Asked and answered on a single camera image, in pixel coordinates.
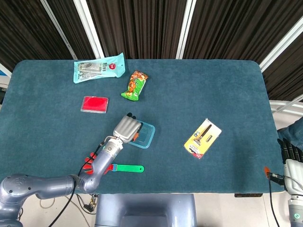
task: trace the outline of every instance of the snack package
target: snack package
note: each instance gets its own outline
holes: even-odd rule
[[[74,83],[90,79],[120,77],[125,73],[124,55],[74,63]]]
[[[138,101],[139,95],[145,85],[148,76],[142,72],[135,71],[131,75],[131,79],[128,83],[127,91],[121,94],[122,97],[130,99],[132,101]]]

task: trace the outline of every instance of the white pole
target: white pole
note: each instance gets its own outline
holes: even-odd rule
[[[104,53],[86,0],[74,0],[74,3],[96,59],[104,58]]]
[[[289,30],[281,41],[261,62],[261,72],[264,72],[270,64],[303,32],[303,17]]]
[[[55,15],[53,14],[53,11],[52,11],[51,7],[49,6],[47,0],[40,0],[40,1],[41,1],[42,5],[43,5],[44,9],[46,10],[48,16],[49,16],[50,19],[52,20],[53,25],[55,25],[55,27],[56,27],[56,29],[57,29],[59,35],[60,35],[61,38],[63,39],[63,41],[64,41],[64,43],[65,43],[67,49],[70,51],[72,58],[73,58],[74,60],[77,60],[78,58],[77,58],[77,56],[76,56],[74,50],[72,49],[70,43],[68,42],[68,40],[67,40],[67,38],[66,38],[66,36],[65,36],[65,34],[64,34],[63,30],[62,30],[62,28],[61,28],[61,26],[59,25],[59,22],[58,22],[57,18],[56,18]]]
[[[186,2],[185,13],[184,13],[183,22],[182,22],[182,28],[181,28],[178,47],[177,47],[176,59],[183,58],[186,40],[187,40],[187,36],[188,36],[188,31],[189,31],[191,19],[193,17],[195,5],[196,5],[196,0],[187,0],[187,2]]]

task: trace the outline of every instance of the blue plastic container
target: blue plastic container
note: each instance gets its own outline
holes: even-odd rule
[[[136,147],[140,147],[146,149],[150,146],[152,142],[153,135],[155,134],[156,128],[155,126],[142,122],[143,126],[139,132],[139,137],[135,140],[135,142],[131,141],[129,144],[132,144]]]

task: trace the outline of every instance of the wire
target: wire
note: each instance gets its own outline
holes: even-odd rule
[[[84,200],[82,199],[82,197],[81,197],[80,195],[78,195],[78,194],[76,194],[76,196],[79,197],[79,198],[81,199],[81,201],[82,201],[82,203],[83,203],[83,205],[84,205],[85,202],[84,202]]]
[[[277,225],[278,227],[280,227],[280,226],[279,226],[279,223],[278,223],[278,220],[276,219],[275,212],[274,212],[273,200],[272,200],[272,197],[271,197],[271,182],[270,182],[270,179],[268,179],[268,183],[269,183],[269,197],[270,197],[270,207],[271,207],[271,211],[273,212],[274,218],[275,218],[275,220],[276,220],[276,225]]]
[[[85,162],[85,163],[83,164],[83,166],[80,168],[80,170],[79,170],[77,176],[80,176],[83,167],[84,167],[84,166],[85,166],[85,165],[94,157],[94,155],[98,152],[99,148],[100,148],[101,146],[104,145],[104,143],[106,142],[106,140],[107,140],[108,138],[115,138],[115,137],[113,137],[113,136],[107,136],[107,137],[105,138],[105,140],[104,140],[103,142],[101,142],[101,143],[97,146],[97,149],[95,150],[94,154],[93,154],[92,156],[90,156],[90,157],[89,157],[89,160],[87,160],[87,162]],[[76,180],[74,179],[74,188],[73,188],[73,190],[72,190],[72,193],[71,193],[70,198],[68,199],[67,203],[65,204],[65,206],[63,207],[63,209],[60,211],[60,213],[57,215],[57,217],[53,220],[53,222],[52,222],[48,227],[53,226],[53,224],[54,224],[54,223],[58,220],[58,218],[62,215],[62,213],[64,212],[64,210],[65,210],[66,207],[68,206],[68,204],[71,202],[71,199],[72,199],[72,197],[74,196],[74,193],[75,193],[75,190],[76,190],[76,186],[77,186],[77,182],[76,182]]]
[[[83,199],[81,198],[81,196],[79,196],[78,194],[76,194],[76,196],[77,196],[77,199],[78,199],[78,202],[79,202],[79,204],[80,204],[81,209],[82,209],[85,213],[90,214],[90,215],[96,215],[96,213],[89,213],[89,212],[87,212],[87,211],[82,207],[82,204],[81,204],[81,202],[80,202],[80,199],[81,199],[81,201],[83,202]]]
[[[20,210],[20,212],[19,212],[18,221],[20,221],[22,215],[23,215],[23,208],[21,207],[21,210]]]
[[[55,203],[55,198],[53,199],[52,204],[51,204],[50,206],[48,206],[48,207],[44,207],[44,206],[42,206],[41,201],[42,201],[42,200],[40,200],[40,202],[39,202],[40,207],[41,207],[42,209],[48,209],[48,208],[51,208],[51,207],[53,206],[53,204]]]
[[[73,201],[71,201],[71,203],[74,204],[74,205],[78,208],[78,210],[79,210],[80,213],[82,214],[82,216],[83,216],[83,218],[84,218],[86,224],[88,225],[88,227],[90,227],[89,222],[87,221],[85,215],[84,215],[83,212],[80,210],[80,208],[78,207],[78,205],[77,205],[76,203],[74,203]]]
[[[76,186],[77,186],[77,182],[74,179],[74,188],[72,189],[72,193],[70,198],[68,199],[67,203],[65,204],[65,206],[63,207],[63,209],[60,211],[60,213],[57,215],[57,217],[53,220],[53,222],[48,226],[51,227],[53,226],[53,224],[58,220],[58,218],[62,215],[62,213],[65,211],[65,209],[67,208],[68,204],[70,204],[72,197],[74,196],[75,190],[76,190]]]

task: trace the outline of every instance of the robot finger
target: robot finger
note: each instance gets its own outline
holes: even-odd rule
[[[292,160],[295,160],[292,144],[285,138],[283,138],[283,142],[286,144],[287,151],[288,151],[288,154],[289,154],[289,158],[292,159]]]
[[[283,164],[285,164],[286,159],[289,159],[287,147],[286,147],[286,144],[281,139],[278,139],[278,143],[280,144],[280,147],[281,147],[282,161],[283,161]]]
[[[293,147],[293,151],[294,151],[294,159],[296,161],[300,162],[301,159],[300,159],[300,155],[299,155],[299,151],[298,151],[297,147],[294,146],[293,144],[292,144],[292,147]]]

